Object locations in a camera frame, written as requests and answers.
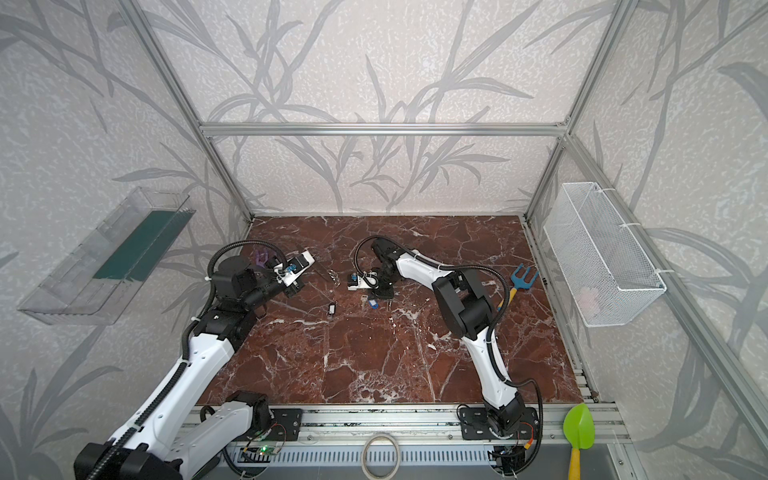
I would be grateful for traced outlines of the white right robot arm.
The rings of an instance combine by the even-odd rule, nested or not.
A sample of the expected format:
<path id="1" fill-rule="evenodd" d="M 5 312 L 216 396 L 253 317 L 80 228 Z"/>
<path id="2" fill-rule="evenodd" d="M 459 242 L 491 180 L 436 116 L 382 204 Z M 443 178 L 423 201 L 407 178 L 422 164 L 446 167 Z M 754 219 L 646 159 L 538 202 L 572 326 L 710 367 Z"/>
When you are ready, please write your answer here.
<path id="1" fill-rule="evenodd" d="M 498 348 L 496 327 L 511 293 L 503 276 L 482 265 L 440 263 L 381 235 L 360 241 L 352 261 L 358 279 L 377 298 L 393 298 L 402 279 L 432 291 L 448 330 L 470 354 L 491 432 L 501 439 L 512 436 L 526 411 L 520 388 L 536 381 L 513 382 Z"/>

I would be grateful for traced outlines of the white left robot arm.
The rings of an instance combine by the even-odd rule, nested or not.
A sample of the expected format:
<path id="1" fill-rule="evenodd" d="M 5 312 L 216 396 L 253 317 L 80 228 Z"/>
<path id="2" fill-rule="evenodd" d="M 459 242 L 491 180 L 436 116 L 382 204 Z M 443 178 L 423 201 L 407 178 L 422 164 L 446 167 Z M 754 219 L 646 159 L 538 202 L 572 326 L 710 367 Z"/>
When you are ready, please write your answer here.
<path id="1" fill-rule="evenodd" d="M 211 296 L 181 340 L 181 355 L 161 384 L 102 444 L 89 443 L 74 461 L 78 479 L 191 479 L 246 434 L 271 426 L 263 394 L 237 392 L 186 435 L 179 433 L 208 385 L 243 345 L 258 309 L 292 296 L 314 264 L 308 251 L 277 255 L 265 267 L 217 252 L 208 266 Z"/>

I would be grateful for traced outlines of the steel perforated key holder plate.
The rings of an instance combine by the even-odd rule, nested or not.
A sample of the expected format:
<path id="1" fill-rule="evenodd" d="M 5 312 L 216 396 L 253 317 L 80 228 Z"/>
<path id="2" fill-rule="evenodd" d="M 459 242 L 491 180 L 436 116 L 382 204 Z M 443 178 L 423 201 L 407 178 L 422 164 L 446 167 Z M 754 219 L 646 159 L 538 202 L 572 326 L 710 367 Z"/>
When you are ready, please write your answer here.
<path id="1" fill-rule="evenodd" d="M 332 283 L 335 287 L 340 285 L 339 275 L 332 269 L 326 267 L 321 261 L 316 260 L 314 263 L 314 269 L 318 274 L 328 282 Z"/>

